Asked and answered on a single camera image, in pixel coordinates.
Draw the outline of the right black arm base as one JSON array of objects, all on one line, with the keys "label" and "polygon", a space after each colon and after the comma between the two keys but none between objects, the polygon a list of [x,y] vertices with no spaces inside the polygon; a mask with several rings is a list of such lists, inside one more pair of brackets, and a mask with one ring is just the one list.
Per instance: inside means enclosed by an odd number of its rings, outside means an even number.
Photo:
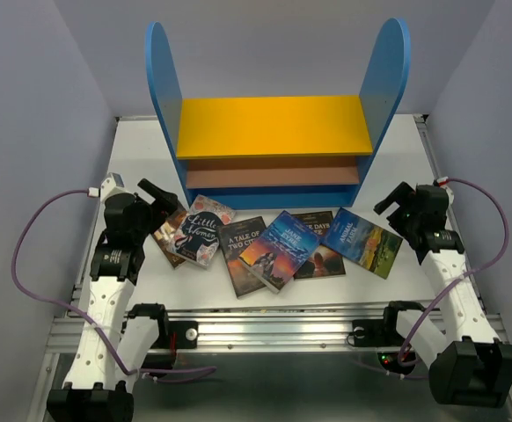
[{"label": "right black arm base", "polygon": [[387,328],[382,319],[358,319],[352,321],[352,330],[346,343],[352,347],[378,349],[377,360],[383,370],[399,375],[410,375],[415,366],[403,367],[397,363],[398,352],[404,338]]}]

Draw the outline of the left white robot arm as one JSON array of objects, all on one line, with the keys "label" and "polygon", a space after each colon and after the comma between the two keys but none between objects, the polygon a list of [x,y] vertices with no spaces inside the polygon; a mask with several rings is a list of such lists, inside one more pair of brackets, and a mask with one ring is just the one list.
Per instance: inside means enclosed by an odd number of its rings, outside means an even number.
[{"label": "left white robot arm", "polygon": [[139,186],[152,203],[127,190],[121,176],[109,174],[99,188],[105,228],[91,259],[90,294],[77,354],[62,387],[48,394],[55,421],[129,421],[135,383],[152,346],[170,336],[165,306],[130,307],[145,259],[145,240],[177,208],[177,197],[144,179]]}]

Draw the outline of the Jane Eyre book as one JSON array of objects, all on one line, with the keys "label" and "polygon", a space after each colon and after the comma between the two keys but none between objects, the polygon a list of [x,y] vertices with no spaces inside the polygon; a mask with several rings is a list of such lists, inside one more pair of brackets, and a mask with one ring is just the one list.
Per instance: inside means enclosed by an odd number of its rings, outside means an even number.
[{"label": "Jane Eyre book", "polygon": [[243,266],[278,294],[317,249],[320,236],[282,211],[239,255]]}]

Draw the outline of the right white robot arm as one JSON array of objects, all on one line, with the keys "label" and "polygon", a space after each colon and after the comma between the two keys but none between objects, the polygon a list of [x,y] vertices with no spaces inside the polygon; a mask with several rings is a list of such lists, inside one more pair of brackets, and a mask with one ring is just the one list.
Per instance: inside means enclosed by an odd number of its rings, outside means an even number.
[{"label": "right white robot arm", "polygon": [[499,408],[512,386],[512,345],[500,340],[486,319],[470,280],[459,234],[446,227],[453,201],[450,178],[411,187],[400,183],[374,210],[414,250],[421,269],[435,291],[426,307],[392,302],[379,322],[382,338],[404,342],[394,363],[412,367],[414,352],[428,368],[432,397],[439,404]]}]

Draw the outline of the A Tale of Two Cities book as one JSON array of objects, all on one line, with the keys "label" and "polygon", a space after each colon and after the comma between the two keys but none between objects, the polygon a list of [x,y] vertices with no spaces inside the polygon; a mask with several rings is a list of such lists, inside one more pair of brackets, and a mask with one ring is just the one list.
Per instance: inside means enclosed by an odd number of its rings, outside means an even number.
[{"label": "A Tale of Two Cities book", "polygon": [[266,227],[263,218],[257,216],[218,228],[219,245],[237,298],[267,288],[239,260],[241,253],[260,236]]}]

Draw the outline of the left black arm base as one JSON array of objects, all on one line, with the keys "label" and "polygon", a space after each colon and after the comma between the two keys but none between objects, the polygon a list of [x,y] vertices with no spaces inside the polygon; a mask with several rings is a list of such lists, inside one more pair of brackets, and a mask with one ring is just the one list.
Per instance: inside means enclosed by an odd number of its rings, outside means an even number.
[{"label": "left black arm base", "polygon": [[194,320],[171,321],[168,332],[161,334],[147,353],[143,368],[173,369],[178,351],[197,347],[198,331]]}]

